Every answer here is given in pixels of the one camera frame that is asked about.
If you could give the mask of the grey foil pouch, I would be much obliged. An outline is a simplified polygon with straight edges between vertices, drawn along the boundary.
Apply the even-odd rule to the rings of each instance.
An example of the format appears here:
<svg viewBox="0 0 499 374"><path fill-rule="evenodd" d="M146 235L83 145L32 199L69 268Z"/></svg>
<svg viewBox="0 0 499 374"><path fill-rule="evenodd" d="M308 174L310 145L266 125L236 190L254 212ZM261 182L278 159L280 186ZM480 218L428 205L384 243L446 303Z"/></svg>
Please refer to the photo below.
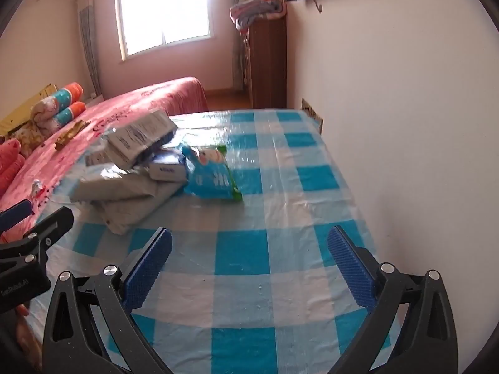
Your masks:
<svg viewBox="0 0 499 374"><path fill-rule="evenodd" d="M102 165L78 180L69 199L90 204L112 233L123 235L184 185L185 181L155 181L144 168L125 171Z"/></svg>

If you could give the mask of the small blue white carton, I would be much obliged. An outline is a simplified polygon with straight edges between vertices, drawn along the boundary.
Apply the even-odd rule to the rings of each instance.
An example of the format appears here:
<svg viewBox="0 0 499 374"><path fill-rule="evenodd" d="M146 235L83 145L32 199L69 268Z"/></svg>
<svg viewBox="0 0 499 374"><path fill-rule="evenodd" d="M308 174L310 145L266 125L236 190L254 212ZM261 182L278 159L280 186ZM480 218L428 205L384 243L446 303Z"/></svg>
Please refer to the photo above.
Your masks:
<svg viewBox="0 0 499 374"><path fill-rule="evenodd" d="M187 180L185 157L179 150L162 150L148 164L149 176L155 181L183 182Z"/></svg>

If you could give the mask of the white milk carton box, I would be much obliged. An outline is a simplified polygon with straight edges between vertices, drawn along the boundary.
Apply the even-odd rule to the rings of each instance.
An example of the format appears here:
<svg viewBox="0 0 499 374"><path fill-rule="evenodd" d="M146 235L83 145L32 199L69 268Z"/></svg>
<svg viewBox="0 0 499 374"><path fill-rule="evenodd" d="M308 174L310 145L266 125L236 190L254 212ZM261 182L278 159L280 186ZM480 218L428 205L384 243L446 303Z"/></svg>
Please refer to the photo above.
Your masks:
<svg viewBox="0 0 499 374"><path fill-rule="evenodd" d="M167 144L177 128L165 112L147 113L108 134L104 153L117 167L129 170Z"/></svg>

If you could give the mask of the blue green wipes pack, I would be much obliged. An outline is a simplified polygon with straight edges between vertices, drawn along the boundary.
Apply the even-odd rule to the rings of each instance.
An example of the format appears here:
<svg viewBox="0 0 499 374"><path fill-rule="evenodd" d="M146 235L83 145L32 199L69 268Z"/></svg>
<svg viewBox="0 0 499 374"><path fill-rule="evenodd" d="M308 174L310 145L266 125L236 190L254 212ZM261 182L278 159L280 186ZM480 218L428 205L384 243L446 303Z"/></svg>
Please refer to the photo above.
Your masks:
<svg viewBox="0 0 499 374"><path fill-rule="evenodd" d="M227 146L180 146L184 156L187 183L184 192L202 199L242 201L226 159Z"/></svg>

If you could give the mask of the small wrapper on bed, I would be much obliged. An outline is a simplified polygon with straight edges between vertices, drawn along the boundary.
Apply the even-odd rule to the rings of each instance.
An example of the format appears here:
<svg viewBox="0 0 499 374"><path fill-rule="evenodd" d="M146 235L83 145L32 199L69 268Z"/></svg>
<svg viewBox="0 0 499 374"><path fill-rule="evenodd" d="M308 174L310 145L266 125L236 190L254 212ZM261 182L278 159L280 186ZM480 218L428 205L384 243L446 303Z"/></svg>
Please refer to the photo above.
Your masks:
<svg viewBox="0 0 499 374"><path fill-rule="evenodd" d="M39 179L35 179L31 186L31 201L39 199L39 197L43 195L44 191L44 184Z"/></svg>

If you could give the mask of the pink pillows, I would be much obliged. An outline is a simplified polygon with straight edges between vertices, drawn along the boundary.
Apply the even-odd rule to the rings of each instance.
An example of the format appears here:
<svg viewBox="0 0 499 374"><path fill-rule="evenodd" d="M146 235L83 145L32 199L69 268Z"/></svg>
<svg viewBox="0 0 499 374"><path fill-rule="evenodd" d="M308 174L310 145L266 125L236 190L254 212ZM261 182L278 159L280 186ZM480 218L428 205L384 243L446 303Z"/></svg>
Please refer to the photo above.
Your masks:
<svg viewBox="0 0 499 374"><path fill-rule="evenodd" d="M25 164L25 157L20 153L21 144L17 139L10 139L1 144L0 155L0 196L2 197L13 179Z"/></svg>

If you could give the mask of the pink bed with bedspread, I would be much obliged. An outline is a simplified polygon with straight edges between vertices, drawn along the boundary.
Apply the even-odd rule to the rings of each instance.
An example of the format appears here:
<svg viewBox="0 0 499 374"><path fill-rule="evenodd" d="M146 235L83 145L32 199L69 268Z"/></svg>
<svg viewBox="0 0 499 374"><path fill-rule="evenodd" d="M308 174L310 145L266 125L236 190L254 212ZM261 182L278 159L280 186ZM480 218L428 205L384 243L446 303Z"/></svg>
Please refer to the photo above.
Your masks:
<svg viewBox="0 0 499 374"><path fill-rule="evenodd" d="M5 211L31 197L33 181L38 180L45 187L42 195L32 201L33 214L1 233L1 242L15 242L34 226L51 193L73 164L104 132L113 127L122 127L155 110L162 110L170 117L206 112L205 90L198 79L186 77L132 90L85 110L77 119L86 122L87 126L59 151L55 149L58 136L71 129L76 121L48 138L27 158L1 197L1 210Z"/></svg>

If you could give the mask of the olive cloth on bed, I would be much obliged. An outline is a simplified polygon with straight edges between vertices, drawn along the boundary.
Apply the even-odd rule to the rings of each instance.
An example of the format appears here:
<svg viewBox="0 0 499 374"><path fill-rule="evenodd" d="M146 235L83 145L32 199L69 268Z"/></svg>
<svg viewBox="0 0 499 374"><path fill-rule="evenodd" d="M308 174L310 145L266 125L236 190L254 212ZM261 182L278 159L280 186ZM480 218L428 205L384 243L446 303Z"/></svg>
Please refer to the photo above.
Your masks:
<svg viewBox="0 0 499 374"><path fill-rule="evenodd" d="M89 126L90 122L77 121L71 129L60 134L55 141L55 150L60 151L66 147L69 142L75 138L83 129Z"/></svg>

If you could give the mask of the blue checkered tablecloth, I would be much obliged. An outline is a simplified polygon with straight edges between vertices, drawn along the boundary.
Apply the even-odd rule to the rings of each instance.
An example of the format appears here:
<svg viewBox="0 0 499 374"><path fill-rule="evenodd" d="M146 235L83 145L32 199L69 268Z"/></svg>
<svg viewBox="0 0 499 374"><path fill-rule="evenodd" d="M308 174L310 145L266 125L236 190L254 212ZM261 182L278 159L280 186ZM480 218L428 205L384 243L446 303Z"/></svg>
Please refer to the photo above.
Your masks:
<svg viewBox="0 0 499 374"><path fill-rule="evenodd" d="M174 122L188 145L227 148L242 199L180 193L122 236L74 205L73 229L49 251L49 277L99 273L165 227L172 253L133 317L173 372L328 372L366 310L327 234L340 225L356 245L374 243L312 120L299 111L248 111Z"/></svg>

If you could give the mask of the rolled colourful quilt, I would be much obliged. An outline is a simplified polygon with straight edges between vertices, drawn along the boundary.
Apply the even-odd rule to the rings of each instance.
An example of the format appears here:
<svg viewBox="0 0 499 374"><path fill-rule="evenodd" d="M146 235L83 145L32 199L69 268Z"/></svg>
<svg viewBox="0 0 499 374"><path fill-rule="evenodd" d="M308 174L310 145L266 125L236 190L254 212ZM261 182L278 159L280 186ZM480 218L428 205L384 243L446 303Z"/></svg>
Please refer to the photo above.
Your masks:
<svg viewBox="0 0 499 374"><path fill-rule="evenodd" d="M82 86L74 82L34 105L31 120L44 138L49 138L86 110L86 104L80 100L83 92Z"/></svg>

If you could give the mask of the grey curtain left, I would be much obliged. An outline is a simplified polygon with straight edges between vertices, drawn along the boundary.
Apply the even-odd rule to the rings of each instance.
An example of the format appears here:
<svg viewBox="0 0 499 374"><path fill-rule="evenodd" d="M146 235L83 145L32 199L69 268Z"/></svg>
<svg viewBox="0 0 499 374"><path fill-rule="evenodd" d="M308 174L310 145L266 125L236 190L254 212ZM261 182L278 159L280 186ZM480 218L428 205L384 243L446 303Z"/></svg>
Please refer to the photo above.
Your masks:
<svg viewBox="0 0 499 374"><path fill-rule="evenodd" d="M101 95L100 65L96 47L94 0L77 0L80 40L85 62L96 95Z"/></svg>

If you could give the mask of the grey curtain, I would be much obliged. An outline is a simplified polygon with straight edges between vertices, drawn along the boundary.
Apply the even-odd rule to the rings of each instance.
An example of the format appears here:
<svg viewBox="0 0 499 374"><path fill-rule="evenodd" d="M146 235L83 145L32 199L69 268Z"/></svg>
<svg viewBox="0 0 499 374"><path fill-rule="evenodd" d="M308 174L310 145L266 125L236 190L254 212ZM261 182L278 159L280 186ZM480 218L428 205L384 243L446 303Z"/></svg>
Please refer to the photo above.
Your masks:
<svg viewBox="0 0 499 374"><path fill-rule="evenodd" d="M100 65L96 47L94 0L77 0L80 40L85 62L96 95L101 95Z"/></svg>
<svg viewBox="0 0 499 374"><path fill-rule="evenodd" d="M232 0L233 6L238 3L239 0ZM235 91L244 89L241 36L237 26L234 26L233 31L233 89Z"/></svg>

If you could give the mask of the bright window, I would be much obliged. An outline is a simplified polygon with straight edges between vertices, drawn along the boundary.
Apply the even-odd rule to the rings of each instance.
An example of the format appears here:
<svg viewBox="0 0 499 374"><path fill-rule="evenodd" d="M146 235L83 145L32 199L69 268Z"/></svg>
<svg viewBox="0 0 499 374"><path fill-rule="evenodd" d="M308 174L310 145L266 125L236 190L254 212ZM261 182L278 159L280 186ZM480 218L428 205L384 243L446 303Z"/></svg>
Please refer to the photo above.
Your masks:
<svg viewBox="0 0 499 374"><path fill-rule="evenodd" d="M211 38L210 0L116 0L123 56Z"/></svg>

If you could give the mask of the brown wooden cabinet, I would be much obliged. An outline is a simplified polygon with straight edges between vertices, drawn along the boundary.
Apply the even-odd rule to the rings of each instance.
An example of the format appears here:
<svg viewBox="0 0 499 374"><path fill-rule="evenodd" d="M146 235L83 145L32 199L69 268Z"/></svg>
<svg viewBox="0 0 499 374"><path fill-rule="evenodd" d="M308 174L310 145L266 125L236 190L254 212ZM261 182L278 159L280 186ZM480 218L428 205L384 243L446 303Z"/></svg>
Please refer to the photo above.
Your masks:
<svg viewBox="0 0 499 374"><path fill-rule="evenodd" d="M257 19L243 34L245 77L254 109L287 107L287 20Z"/></svg>

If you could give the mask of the folded blanket on cabinet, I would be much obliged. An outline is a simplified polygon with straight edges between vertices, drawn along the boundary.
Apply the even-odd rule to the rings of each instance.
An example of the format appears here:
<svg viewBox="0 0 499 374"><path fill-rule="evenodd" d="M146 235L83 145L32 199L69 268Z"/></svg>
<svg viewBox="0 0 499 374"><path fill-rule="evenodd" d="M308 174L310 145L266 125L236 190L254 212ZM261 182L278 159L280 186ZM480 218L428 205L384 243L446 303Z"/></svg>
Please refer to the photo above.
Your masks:
<svg viewBox="0 0 499 374"><path fill-rule="evenodd" d="M229 16L240 32L246 31L256 20L280 19L286 14L284 0L247 0L229 10Z"/></svg>

